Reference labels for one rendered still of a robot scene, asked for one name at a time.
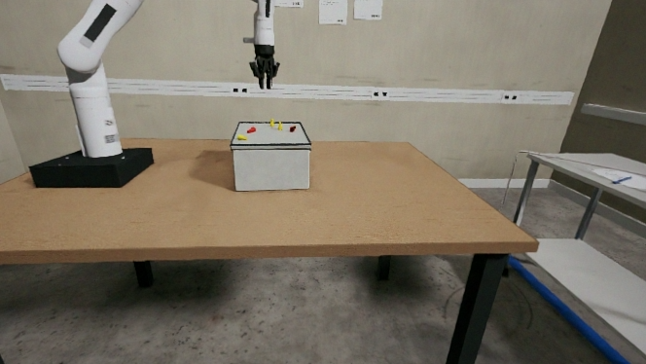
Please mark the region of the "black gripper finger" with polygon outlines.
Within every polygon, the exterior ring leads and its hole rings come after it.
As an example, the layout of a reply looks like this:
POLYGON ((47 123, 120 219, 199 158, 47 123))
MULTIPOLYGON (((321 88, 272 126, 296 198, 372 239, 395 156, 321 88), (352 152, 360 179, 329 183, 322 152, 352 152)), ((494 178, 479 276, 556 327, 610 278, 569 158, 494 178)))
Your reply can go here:
POLYGON ((249 61, 249 65, 251 67, 251 70, 253 72, 254 77, 257 77, 259 79, 259 87, 260 87, 260 89, 264 90, 265 89, 265 80, 264 80, 264 78, 265 78, 265 73, 266 73, 267 61, 263 60, 263 70, 261 70, 259 67, 257 67, 257 59, 255 59, 253 61, 249 61))
POLYGON ((269 70, 266 70, 266 75, 267 75, 267 89, 271 89, 272 87, 272 78, 276 77, 278 67, 279 67, 279 62, 274 61, 272 65, 272 61, 269 60, 269 70), (272 72, 273 71, 273 72, 272 72))

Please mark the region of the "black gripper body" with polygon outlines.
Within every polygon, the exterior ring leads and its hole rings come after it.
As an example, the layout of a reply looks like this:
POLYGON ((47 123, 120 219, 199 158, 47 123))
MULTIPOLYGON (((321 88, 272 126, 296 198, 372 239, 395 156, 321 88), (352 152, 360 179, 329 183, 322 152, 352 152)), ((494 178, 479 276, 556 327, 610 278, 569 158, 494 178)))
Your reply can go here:
POLYGON ((273 58, 273 55, 266 55, 266 54, 274 54, 274 45, 254 44, 254 53, 256 55, 255 59, 257 59, 258 67, 263 70, 263 60, 266 60, 267 61, 266 69, 269 70, 269 60, 271 60, 273 64, 274 58, 273 58))

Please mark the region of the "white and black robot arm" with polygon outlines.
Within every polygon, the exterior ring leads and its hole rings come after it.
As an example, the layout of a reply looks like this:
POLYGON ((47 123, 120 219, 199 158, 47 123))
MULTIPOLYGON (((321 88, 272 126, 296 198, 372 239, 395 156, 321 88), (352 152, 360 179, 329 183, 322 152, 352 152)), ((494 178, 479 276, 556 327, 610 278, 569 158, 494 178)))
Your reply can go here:
MULTIPOLYGON (((244 37, 243 43, 274 45, 275 0, 251 1, 257 3, 254 38, 244 37)), ((101 57, 143 2, 92 0, 84 17, 58 44, 57 55, 66 66, 83 156, 107 157, 122 152, 101 57)))

